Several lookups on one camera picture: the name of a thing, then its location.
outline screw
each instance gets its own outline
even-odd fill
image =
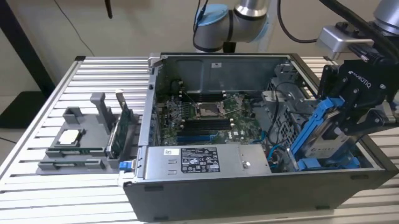
[[[248,161],[242,161],[242,168],[248,169],[251,166],[251,163]]]

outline green circuit board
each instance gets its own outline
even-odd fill
[[[228,94],[220,102],[186,103],[178,98],[168,98],[158,103],[161,145],[251,144],[260,138],[259,122],[249,111],[249,100],[242,95]],[[177,142],[177,132],[182,131],[184,121],[200,119],[229,120],[225,130],[208,130],[209,141]]]

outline black stand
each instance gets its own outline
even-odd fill
[[[41,90],[21,92],[0,115],[0,127],[25,128],[49,97],[54,84],[5,0],[0,0],[0,28]]]
[[[224,42],[222,43],[222,53],[234,53],[236,52],[236,42]]]
[[[0,115],[0,127],[26,128],[45,100],[38,91],[21,92]]]

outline motherboard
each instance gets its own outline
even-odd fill
[[[186,94],[157,104],[162,146],[255,144],[264,136],[245,94]]]

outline barcode sticker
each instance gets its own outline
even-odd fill
[[[178,155],[180,149],[178,148],[165,148],[162,151],[164,155]]]

